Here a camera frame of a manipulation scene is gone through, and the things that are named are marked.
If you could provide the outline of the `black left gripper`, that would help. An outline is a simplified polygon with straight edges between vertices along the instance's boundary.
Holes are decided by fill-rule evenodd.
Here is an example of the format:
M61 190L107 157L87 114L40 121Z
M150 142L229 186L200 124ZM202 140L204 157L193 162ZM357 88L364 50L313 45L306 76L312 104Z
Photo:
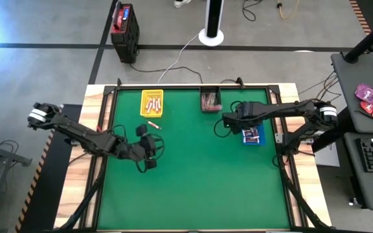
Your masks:
M153 137L144 137L148 128L141 124L135 129L136 136L141 137L140 141L127 144L126 158L135 162L145 161L145 170L157 167L157 160L152 159L157 153L157 146Z

